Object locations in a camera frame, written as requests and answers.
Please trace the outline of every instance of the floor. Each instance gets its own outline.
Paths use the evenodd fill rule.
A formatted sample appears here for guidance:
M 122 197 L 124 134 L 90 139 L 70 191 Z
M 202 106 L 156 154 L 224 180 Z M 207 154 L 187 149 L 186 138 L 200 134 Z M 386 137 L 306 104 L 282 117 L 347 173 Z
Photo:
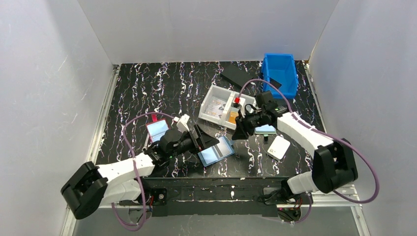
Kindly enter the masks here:
M 116 84 L 109 116 L 97 157 L 97 164 L 108 164 L 129 158 L 127 147 L 122 141 L 122 126 L 137 115 L 160 111 L 170 115 L 188 114 L 191 125 L 198 123 L 211 135 L 226 135 L 231 139 L 231 130 L 198 119 L 199 106 L 210 86 L 217 85 L 234 91 L 238 88 L 220 78 L 220 72 L 229 64 L 258 75 L 259 61 L 233 62 L 175 62 L 122 64 Z M 296 61 L 298 73 L 298 94 L 293 100 L 293 109 L 301 117 L 323 130 L 321 117 L 309 86 L 304 64 Z M 245 94 L 255 95 L 262 92 L 257 83 L 246 89 Z M 145 123 L 151 118 L 139 120 L 139 124 L 127 128 L 127 135 L 137 153 L 146 139 Z M 152 177 L 285 177 L 310 170 L 310 155 L 285 134 L 291 146 L 280 161 L 268 157 L 269 145 L 263 144 L 263 137 L 252 136 L 248 141 L 237 141 L 236 154 L 214 165 L 203 167 L 199 159 L 189 153 L 173 158 L 169 167 Z

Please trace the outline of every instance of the gray wall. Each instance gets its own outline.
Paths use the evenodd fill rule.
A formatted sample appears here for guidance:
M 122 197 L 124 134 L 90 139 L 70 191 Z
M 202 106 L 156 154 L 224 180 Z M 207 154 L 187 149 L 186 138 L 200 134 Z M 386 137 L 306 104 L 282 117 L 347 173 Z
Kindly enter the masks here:
M 0 235 L 62 229 L 112 65 L 76 0 L 0 3 Z
M 372 235 L 417 234 L 416 12 L 414 0 L 340 0 L 311 58 L 328 132 L 350 140 L 378 171 L 381 192 L 363 206 Z M 357 164 L 365 199 L 373 178 Z
M 78 0 L 113 64 L 309 59 L 338 0 Z

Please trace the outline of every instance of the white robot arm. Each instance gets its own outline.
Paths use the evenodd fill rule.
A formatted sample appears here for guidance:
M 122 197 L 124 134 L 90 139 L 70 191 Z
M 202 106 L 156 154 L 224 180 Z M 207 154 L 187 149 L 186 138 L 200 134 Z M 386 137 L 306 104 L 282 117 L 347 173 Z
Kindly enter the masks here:
M 248 139 L 256 127 L 273 125 L 299 143 L 313 158 L 312 171 L 290 177 L 281 182 L 281 197 L 290 199 L 304 192 L 329 193 L 338 187 L 357 179 L 357 169 L 353 152 L 345 145 L 318 134 L 313 126 L 303 121 L 297 113 L 279 106 L 270 91 L 255 96 L 258 109 L 250 113 L 239 112 L 236 130 L 232 140 Z
M 167 130 L 160 141 L 152 143 L 136 156 L 136 168 L 140 177 L 150 175 L 156 168 L 167 166 L 171 156 L 187 151 L 196 154 L 219 143 L 198 125 L 193 128 L 196 135 L 192 134 L 187 126 L 188 119 L 188 115 L 175 118 L 177 129 Z M 133 158 L 107 165 L 84 163 L 61 189 L 75 218 L 83 219 L 101 205 L 137 200 L 141 190 L 134 179 L 136 175 L 133 163 Z

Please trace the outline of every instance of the white box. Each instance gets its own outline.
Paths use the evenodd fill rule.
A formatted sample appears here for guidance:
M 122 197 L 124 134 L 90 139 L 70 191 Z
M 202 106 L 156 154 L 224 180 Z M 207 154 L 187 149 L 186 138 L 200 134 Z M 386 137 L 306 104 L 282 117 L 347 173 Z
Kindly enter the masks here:
M 274 141 L 272 142 L 271 146 L 268 148 L 268 154 L 276 160 L 281 160 L 289 147 L 290 142 L 277 135 Z
M 225 88 L 221 88 L 219 86 L 216 85 L 211 85 L 210 89 L 208 90 L 208 93 L 206 95 L 206 97 L 203 100 L 203 103 L 201 104 L 200 107 L 200 112 L 198 114 L 198 118 L 213 122 L 215 124 L 219 124 L 221 126 L 230 128 L 232 130 L 236 129 L 236 125 L 233 123 L 230 123 L 229 120 L 229 114 L 230 114 L 230 107 L 232 105 L 232 103 L 234 102 L 235 98 L 239 95 L 239 92 L 235 92 L 232 90 L 228 90 Z M 221 118 L 215 117 L 215 116 L 211 116 L 208 114 L 205 114 L 204 112 L 207 109 L 207 106 L 209 105 L 209 103 L 211 102 L 213 97 L 217 97 L 220 99 L 223 99 L 226 102 L 226 107 L 223 110 L 223 114 L 221 116 Z M 256 106 L 256 101 L 254 97 L 242 94 L 240 96 L 241 98 L 245 99 L 245 103 L 246 104 L 252 104 L 253 106 Z

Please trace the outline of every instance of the wire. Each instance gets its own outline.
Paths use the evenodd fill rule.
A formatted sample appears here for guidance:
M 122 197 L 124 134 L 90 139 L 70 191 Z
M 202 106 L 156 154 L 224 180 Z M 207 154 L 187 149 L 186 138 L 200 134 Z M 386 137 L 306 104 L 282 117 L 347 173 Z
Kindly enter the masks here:
M 298 204 L 298 199 L 297 199 L 296 203 L 294 204 L 293 208 L 291 208 L 291 209 L 296 208 L 297 204 Z
M 297 207 L 297 209 L 299 209 L 302 205 L 302 198 L 300 198 L 300 205 Z
M 149 203 L 149 210 L 152 212 L 152 203 L 153 203 L 153 196 L 152 196 L 152 199 L 150 200 L 150 203 Z
M 133 171 L 135 172 L 135 175 L 136 175 L 136 180 L 137 180 L 137 182 L 138 182 L 138 184 L 139 184 L 139 188 L 140 188 L 140 190 L 141 190 L 141 195 L 142 195 L 142 205 L 143 205 L 143 214 L 142 214 L 142 217 L 141 217 L 141 219 L 139 220 L 139 222 L 138 222 L 138 224 L 131 224 L 131 223 L 127 223 L 127 222 L 125 222 L 125 221 L 123 221 L 121 218 L 120 218 L 120 216 L 119 216 L 119 214 L 117 213 L 117 210 L 116 210 L 116 207 L 115 207 L 115 204 L 114 203 L 112 203 L 112 209 L 113 209 L 113 211 L 114 211 L 114 213 L 115 213 L 115 215 L 116 215 L 116 218 L 117 218 L 117 220 L 119 221 L 119 223 L 125 228 L 125 229 L 127 229 L 127 230 L 129 230 L 129 231 L 138 231 L 138 230 L 140 230 L 141 228 L 142 228 L 142 226 L 143 226 L 143 224 L 147 221 L 147 219 L 146 219 L 146 200 L 145 200 L 145 191 L 144 191 L 144 188 L 143 188 L 143 184 L 142 184 L 142 181 L 141 181 L 141 178 L 140 178 L 140 176 L 139 176 L 139 172 L 138 172 L 138 168 L 136 167 L 136 154 L 135 154 L 135 150 L 133 149 L 133 146 L 132 146 L 132 144 L 130 144 L 130 142 L 127 140 L 127 136 L 126 136 L 126 127 L 128 126 L 128 125 L 130 125 L 131 123 L 133 123 L 135 120 L 137 120 L 137 119 L 139 119 L 139 118 L 141 118 L 141 117 L 144 117 L 144 116 L 148 116 L 148 115 L 152 115 L 152 114 L 156 114 L 156 115 L 163 115 L 163 116 L 166 116 L 166 117 L 169 117 L 169 118 L 171 118 L 171 119 L 174 119 L 174 117 L 172 117 L 172 116 L 170 116 L 170 115 L 168 115 L 168 114 L 165 114 L 165 113 L 162 113 L 162 112 L 148 112 L 148 113 L 145 113 L 145 114 L 142 114 L 142 115 L 139 115 L 139 116 L 137 116 L 137 117 L 135 117 L 135 118 L 133 118 L 133 119 L 131 119 L 129 122 L 127 122 L 125 125 L 124 125 L 124 127 L 121 129 L 121 133 L 122 133 L 122 135 L 123 135 L 123 140 L 124 140 L 124 142 L 126 143 L 126 145 L 129 147 L 129 152 L 130 152 L 130 154 L 132 155 L 132 160 L 133 160 Z
M 295 219 L 294 218 L 292 218 L 288 213 L 286 213 L 285 211 L 283 211 L 283 210 L 278 210 L 278 212 L 280 212 L 280 213 L 284 213 L 284 214 L 286 214 L 287 216 L 284 216 L 285 218 L 287 218 L 289 221 L 295 221 Z
M 244 85 L 243 85 L 243 87 L 242 87 L 242 89 L 240 90 L 240 93 L 239 93 L 239 95 L 238 95 L 238 97 L 240 97 L 240 95 L 242 94 L 242 92 L 243 92 L 243 90 L 245 89 L 245 87 L 249 84 L 249 83 L 251 83 L 251 82 L 254 82 L 254 81 L 261 81 L 261 82 L 263 82 L 263 83 L 266 83 L 266 84 L 268 84 L 269 86 L 271 86 L 274 90 L 276 90 L 278 93 L 279 93 L 279 95 L 281 95 L 281 97 L 284 99 L 284 101 L 285 101 L 285 103 L 287 104 L 287 106 L 288 106 L 288 110 L 292 113 L 293 112 L 293 109 L 291 108 L 291 105 L 290 105 L 290 102 L 288 101 L 288 99 L 284 96 L 284 94 L 282 94 L 282 92 L 279 90 L 279 89 L 277 89 L 274 85 L 272 85 L 270 82 L 268 82 L 268 81 L 265 81 L 265 80 L 262 80 L 262 79 L 252 79 L 252 80 L 249 80 L 249 81 L 247 81 Z M 294 114 L 292 114 L 292 117 L 298 122 L 298 123 L 300 123 L 302 126 L 304 126 L 304 127 L 306 127 L 306 128 L 308 128 L 308 129 L 311 129 L 312 131 L 314 131 L 314 132 L 316 132 L 316 133 L 318 133 L 318 134 L 321 134 L 321 135 L 323 135 L 323 136 L 326 136 L 326 137 L 329 137 L 329 138 L 331 138 L 331 139 L 334 139 L 334 140 L 336 140 L 336 141 L 338 141 L 338 142 L 340 142 L 340 143 L 342 143 L 343 145 L 345 145 L 345 146 L 347 146 L 348 148 L 350 148 L 352 151 L 354 151 L 364 162 L 365 162 L 365 164 L 368 166 L 368 168 L 369 168 L 369 170 L 371 171 L 371 173 L 372 173 L 372 175 L 374 176 L 374 180 L 375 180 L 375 191 L 374 191 L 374 194 L 370 197 L 370 198 L 368 198 L 368 199 L 366 199 L 366 200 L 362 200 L 362 201 L 358 201 L 358 200 L 355 200 L 355 199 L 350 199 L 350 198 L 348 198 L 348 197 L 345 197 L 345 196 L 343 196 L 341 193 L 339 193 L 339 192 L 337 192 L 336 190 L 334 190 L 333 192 L 335 193 L 335 194 L 337 194 L 338 196 L 340 196 L 341 198 L 343 198 L 343 199 L 345 199 L 345 200 L 347 200 L 347 201 L 349 201 L 349 202 L 352 202 L 352 203 L 358 203 L 358 204 L 364 204 L 364 203 L 370 203 L 371 201 L 373 201 L 373 200 L 375 200 L 376 198 L 377 198 L 377 196 L 378 196 L 378 194 L 379 194 L 379 190 L 380 190 L 380 184 L 379 184 L 379 178 L 378 178 L 378 175 L 377 175 L 377 173 L 376 173 L 376 170 L 373 168 L 373 166 L 371 165 L 371 163 L 365 158 L 365 156 L 358 150 L 358 149 L 356 149 L 354 146 L 352 146 L 350 143 L 348 143 L 348 142 L 346 142 L 346 141 L 344 141 L 344 140 L 342 140 L 342 139 L 339 139 L 339 138 L 337 138 L 337 137 L 335 137 L 335 136 L 333 136 L 333 135 L 331 135 L 331 134 L 327 134 L 327 133 L 325 133 L 325 132 L 322 132 L 322 131 L 320 131 L 320 130 L 317 130 L 317 129 L 315 129 L 315 128 L 312 128 L 309 124 L 306 124 L 305 122 L 303 122 L 303 121 L 301 121 L 301 120 L 299 120 L 298 118 L 297 118 L 297 116 L 296 115 L 294 115 Z
M 153 195 L 152 195 L 152 194 L 149 194 L 149 197 L 148 197 L 148 199 L 146 200 L 146 203 L 150 203 L 150 201 L 152 200 L 152 197 L 153 197 Z
M 294 224 L 298 224 L 298 223 L 301 223 L 301 222 L 303 222 L 304 220 L 306 220 L 307 219 L 307 217 L 310 215 L 310 212 L 311 212 L 311 205 L 312 205 L 312 202 L 311 202 L 311 198 L 310 198 L 310 193 L 307 193 L 306 194 L 307 195 L 307 198 L 308 198 L 308 211 L 307 211 L 307 213 L 305 214 L 305 216 L 303 216 L 300 220 L 298 220 L 298 221 L 291 221 L 291 222 L 286 222 L 286 221 L 284 221 L 285 223 L 288 223 L 288 224 L 292 224 L 292 223 L 294 223 Z M 281 221 L 281 220 L 275 220 L 275 219 L 270 219 L 270 218 L 264 218 L 264 217 L 262 217 L 263 219 L 266 219 L 266 220 L 270 220 L 270 221 L 275 221 L 275 222 L 283 222 L 283 221 Z
M 259 196 L 258 197 L 258 202 L 260 202 L 260 203 L 266 203 L 267 201 L 271 200 L 277 194 L 278 194 L 278 190 L 275 190 L 275 191 L 273 191 L 273 194 L 269 198 L 267 198 L 267 199 L 265 199 L 265 196 L 268 195 L 268 194 Z

